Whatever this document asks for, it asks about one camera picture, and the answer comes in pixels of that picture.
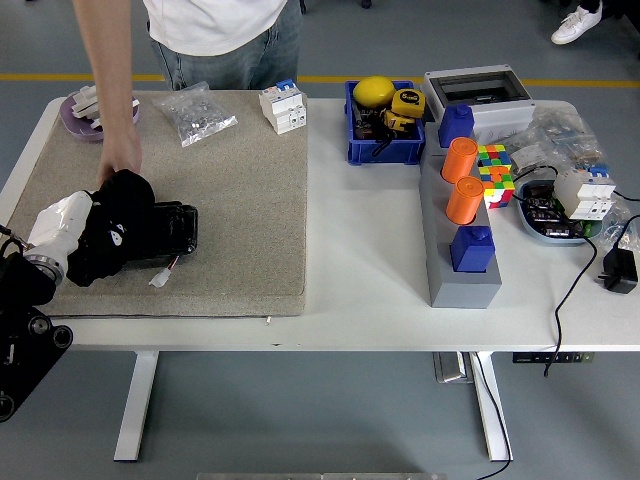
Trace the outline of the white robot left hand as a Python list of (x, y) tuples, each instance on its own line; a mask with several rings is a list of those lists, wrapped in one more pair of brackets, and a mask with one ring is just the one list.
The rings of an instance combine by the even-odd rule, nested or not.
[(96, 253), (101, 248), (121, 247), (125, 235), (123, 223), (109, 218), (98, 192), (81, 190), (37, 215), (25, 256), (61, 263), (79, 249)]

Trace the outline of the person's right hand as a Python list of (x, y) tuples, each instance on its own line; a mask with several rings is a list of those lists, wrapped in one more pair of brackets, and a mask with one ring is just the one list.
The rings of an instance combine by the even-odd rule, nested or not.
[(106, 129), (97, 172), (97, 183), (101, 185), (121, 170), (140, 173), (141, 166), (142, 149), (136, 127), (130, 124)]

